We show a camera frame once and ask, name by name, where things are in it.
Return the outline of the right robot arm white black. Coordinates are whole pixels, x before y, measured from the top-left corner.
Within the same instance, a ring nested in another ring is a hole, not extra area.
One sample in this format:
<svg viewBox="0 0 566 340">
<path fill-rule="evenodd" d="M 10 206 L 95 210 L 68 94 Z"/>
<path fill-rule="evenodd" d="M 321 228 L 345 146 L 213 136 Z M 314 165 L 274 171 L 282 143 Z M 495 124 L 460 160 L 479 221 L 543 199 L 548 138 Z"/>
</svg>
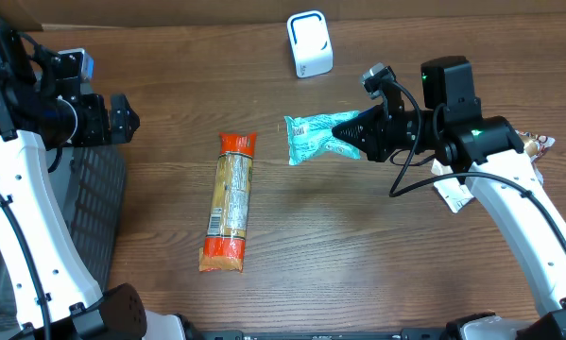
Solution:
<svg viewBox="0 0 566 340">
<path fill-rule="evenodd" d="M 456 179 L 489 213 L 517 259 L 536 302 L 535 322 L 494 313 L 464 316 L 435 331 L 436 339 L 566 339 L 566 222 L 544 192 L 522 137 L 502 116 L 486 118 L 476 96 L 472 66 L 463 56 L 432 59 L 420 67 L 424 104 L 392 69 L 378 63 L 361 83 L 381 104 L 335 126 L 333 135 L 385 162 L 396 150 L 432 150 L 451 173 L 400 188 L 401 196 L 433 182 Z"/>
</svg>

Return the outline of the teal snack packet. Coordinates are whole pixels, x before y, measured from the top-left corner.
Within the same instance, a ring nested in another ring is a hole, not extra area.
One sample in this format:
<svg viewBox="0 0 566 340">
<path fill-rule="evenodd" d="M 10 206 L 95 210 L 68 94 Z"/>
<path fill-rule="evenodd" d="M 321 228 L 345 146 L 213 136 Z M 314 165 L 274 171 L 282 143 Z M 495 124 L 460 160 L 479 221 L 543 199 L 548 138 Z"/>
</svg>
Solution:
<svg viewBox="0 0 566 340">
<path fill-rule="evenodd" d="M 285 116 L 289 146 L 288 163 L 296 166 L 327 152 L 359 160 L 360 150 L 337 139 L 332 132 L 334 127 L 357 117 L 358 114 L 358 110 L 350 110 L 307 117 Z"/>
</svg>

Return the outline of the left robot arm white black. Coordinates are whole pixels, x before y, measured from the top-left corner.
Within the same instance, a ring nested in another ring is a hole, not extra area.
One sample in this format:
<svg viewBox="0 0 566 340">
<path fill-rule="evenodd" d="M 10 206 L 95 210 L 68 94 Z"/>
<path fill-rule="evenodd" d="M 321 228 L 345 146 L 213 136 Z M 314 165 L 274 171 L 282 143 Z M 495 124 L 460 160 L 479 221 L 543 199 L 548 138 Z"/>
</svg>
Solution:
<svg viewBox="0 0 566 340">
<path fill-rule="evenodd" d="M 131 285 L 101 290 L 57 204 L 48 150 L 126 144 L 140 125 L 123 94 L 84 93 L 90 77 L 82 50 L 55 52 L 0 25 L 0 252 L 18 335 L 185 340 L 183 318 L 147 310 Z"/>
</svg>

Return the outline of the red and clear snack package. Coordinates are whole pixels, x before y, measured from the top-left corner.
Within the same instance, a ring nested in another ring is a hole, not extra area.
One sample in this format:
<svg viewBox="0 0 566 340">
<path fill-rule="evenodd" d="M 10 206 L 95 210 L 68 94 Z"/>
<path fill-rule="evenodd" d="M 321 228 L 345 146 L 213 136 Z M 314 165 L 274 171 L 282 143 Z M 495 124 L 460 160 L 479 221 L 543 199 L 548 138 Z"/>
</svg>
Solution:
<svg viewBox="0 0 566 340">
<path fill-rule="evenodd" d="M 214 192 L 198 270 L 243 270 L 257 134 L 219 134 Z"/>
</svg>

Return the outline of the beige paper pouch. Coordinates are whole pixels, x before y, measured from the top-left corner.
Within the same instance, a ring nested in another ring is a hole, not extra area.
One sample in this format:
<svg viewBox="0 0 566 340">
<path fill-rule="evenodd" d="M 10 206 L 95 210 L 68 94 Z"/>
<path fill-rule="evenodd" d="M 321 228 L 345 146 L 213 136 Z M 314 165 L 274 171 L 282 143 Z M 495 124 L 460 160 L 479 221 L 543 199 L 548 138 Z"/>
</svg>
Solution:
<svg viewBox="0 0 566 340">
<path fill-rule="evenodd" d="M 539 135 L 532 132 L 524 132 L 519 130 L 517 130 L 517 134 L 523 140 L 524 151 L 530 157 L 530 161 L 533 165 L 538 181 L 540 182 L 540 184 L 543 184 L 543 176 L 538 170 L 535 162 L 554 145 L 556 139 L 545 135 Z M 433 161 L 431 172 L 434 175 L 446 175 L 451 174 L 453 170 L 450 166 L 442 165 L 439 161 Z"/>
</svg>

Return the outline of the white tube with gold cap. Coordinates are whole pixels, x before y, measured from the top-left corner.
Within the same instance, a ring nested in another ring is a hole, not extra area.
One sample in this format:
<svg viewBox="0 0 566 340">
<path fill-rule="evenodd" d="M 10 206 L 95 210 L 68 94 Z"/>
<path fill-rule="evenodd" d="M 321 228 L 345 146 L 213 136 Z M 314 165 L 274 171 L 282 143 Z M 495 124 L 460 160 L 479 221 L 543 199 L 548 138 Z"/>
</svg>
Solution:
<svg viewBox="0 0 566 340">
<path fill-rule="evenodd" d="M 473 200 L 473 195 L 467 186 L 456 178 L 437 181 L 434 187 L 453 213 L 458 213 Z"/>
</svg>

